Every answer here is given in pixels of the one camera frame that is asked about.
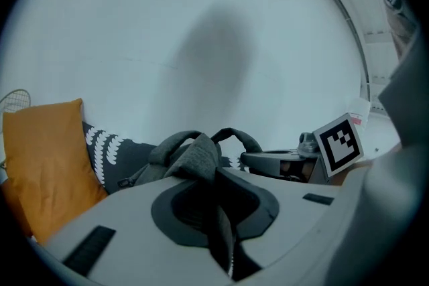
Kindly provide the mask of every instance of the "orange pillow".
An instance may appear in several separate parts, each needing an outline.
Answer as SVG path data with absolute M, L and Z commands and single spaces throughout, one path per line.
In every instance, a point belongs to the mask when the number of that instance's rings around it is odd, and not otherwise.
M 7 175 L 38 242 L 107 196 L 91 168 L 82 99 L 3 114 Z

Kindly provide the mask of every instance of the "tennis racket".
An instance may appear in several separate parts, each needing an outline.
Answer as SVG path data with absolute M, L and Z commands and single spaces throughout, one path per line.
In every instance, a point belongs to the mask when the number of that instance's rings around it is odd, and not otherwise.
M 0 100 L 0 133 L 3 132 L 3 113 L 14 113 L 26 109 L 32 103 L 29 93 L 26 90 L 13 90 Z M 4 161 L 0 162 L 0 167 L 4 168 Z

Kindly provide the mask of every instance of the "black slot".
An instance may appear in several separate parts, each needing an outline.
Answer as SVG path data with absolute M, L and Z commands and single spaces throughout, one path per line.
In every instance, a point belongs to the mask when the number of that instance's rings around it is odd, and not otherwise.
M 76 273 L 87 276 L 106 249 L 116 230 L 97 226 L 64 260 L 64 264 Z

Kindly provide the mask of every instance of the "white wall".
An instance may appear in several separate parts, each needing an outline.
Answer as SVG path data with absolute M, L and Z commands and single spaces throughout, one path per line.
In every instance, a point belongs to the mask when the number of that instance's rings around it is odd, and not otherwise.
M 389 118 L 370 114 L 361 142 L 365 158 L 374 159 L 395 147 L 400 142 L 400 138 Z
M 360 63 L 332 0 L 20 0 L 0 94 L 81 97 L 86 121 L 136 141 L 232 126 L 291 148 L 359 96 Z

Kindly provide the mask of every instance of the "gray cloth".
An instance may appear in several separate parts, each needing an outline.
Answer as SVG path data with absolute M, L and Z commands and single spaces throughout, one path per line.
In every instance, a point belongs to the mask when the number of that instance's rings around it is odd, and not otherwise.
M 221 165 L 220 141 L 236 136 L 246 152 L 259 153 L 262 148 L 255 139 L 236 129 L 220 130 L 212 139 L 199 131 L 182 131 L 168 137 L 149 156 L 149 163 L 129 178 L 131 185 L 143 185 L 172 175 L 202 179 L 213 184 L 216 168 Z M 190 145 L 181 147 L 187 139 Z

